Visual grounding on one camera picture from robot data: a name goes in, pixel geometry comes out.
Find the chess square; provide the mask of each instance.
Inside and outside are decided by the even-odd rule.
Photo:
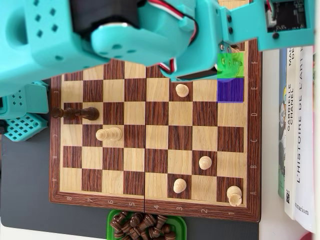
[[[124,172],[102,170],[102,192],[106,194],[123,194]]]
[[[124,124],[124,103],[104,102],[103,103],[103,124],[123,125]]]
[[[63,91],[61,96],[61,102],[82,103],[84,101],[83,87],[83,81],[62,81],[61,88],[63,89]]]
[[[217,202],[217,177],[215,176],[191,176],[191,199]]]
[[[146,126],[145,125],[124,125],[124,147],[144,149]]]
[[[83,146],[82,147],[82,168],[102,169],[103,149],[102,147]]]
[[[194,102],[216,102],[217,80],[198,80],[193,82]]]
[[[173,199],[191,199],[191,175],[170,174],[168,173],[168,198]],[[183,179],[186,182],[186,189],[183,192],[175,193],[174,184],[177,179]]]
[[[83,70],[83,80],[102,80],[104,79],[104,65],[87,68]]]
[[[192,108],[194,126],[212,126],[218,124],[218,103],[213,101],[194,101]]]
[[[124,148],[123,170],[133,172],[144,172],[145,150],[143,148]]]
[[[217,151],[217,127],[193,126],[192,149],[203,151]]]
[[[244,152],[244,128],[233,126],[218,127],[218,151]]]
[[[145,102],[145,124],[146,125],[168,125],[169,103],[167,101]]]
[[[145,198],[166,199],[168,197],[168,175],[166,173],[145,173]]]
[[[124,102],[125,101],[125,80],[104,80],[103,81],[103,102]]]
[[[96,108],[99,111],[99,117],[92,121],[83,118],[82,123],[83,124],[93,124],[93,125],[101,125],[104,123],[104,105],[102,102],[84,102],[83,108]]]
[[[84,147],[102,147],[102,141],[96,138],[97,131],[102,127],[102,125],[82,125],[82,145]]]
[[[83,102],[102,102],[104,100],[104,81],[83,81]]]
[[[103,170],[124,170],[124,149],[119,147],[103,148]]]
[[[82,147],[81,146],[63,146],[63,164],[64,168],[81,169],[82,165]]]
[[[61,145],[78,146],[83,144],[83,127],[80,124],[61,125]]]
[[[104,65],[103,79],[124,79],[125,78],[125,62],[110,59],[108,64]]]
[[[168,149],[168,126],[145,126],[146,149]]]
[[[169,78],[146,79],[146,101],[168,102],[169,101]]]
[[[168,150],[145,149],[145,171],[147,173],[168,173]]]
[[[60,192],[81,191],[81,168],[62,167],[60,171]]]
[[[146,79],[130,78],[124,80],[124,101],[145,102],[146,101]]]
[[[207,156],[211,159],[212,165],[206,170],[199,166],[200,158]],[[192,151],[192,175],[217,176],[217,152],[216,151]]]
[[[192,102],[169,102],[169,125],[192,126]]]
[[[192,126],[169,126],[168,148],[192,150]]]
[[[245,178],[247,175],[247,154],[243,152],[217,152],[217,176]]]
[[[145,125],[146,102],[126,101],[124,103],[124,124]]]
[[[102,170],[82,169],[82,191],[102,191]]]
[[[192,174],[192,151],[168,150],[169,174]]]
[[[123,172],[123,193],[141,195],[145,193],[145,173],[142,171]]]
[[[244,103],[218,103],[218,126],[244,127],[247,124],[247,109]]]

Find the green container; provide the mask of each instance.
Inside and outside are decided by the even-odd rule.
[[[115,238],[114,233],[115,230],[110,226],[112,219],[121,210],[111,210],[108,214],[108,218],[106,221],[106,240],[121,240],[121,238]],[[129,212],[127,219],[130,219],[133,216],[133,212]],[[180,216],[166,216],[168,220],[165,222],[169,224],[171,227],[171,231],[175,232],[176,238],[175,240],[187,240],[187,225],[185,221]]]

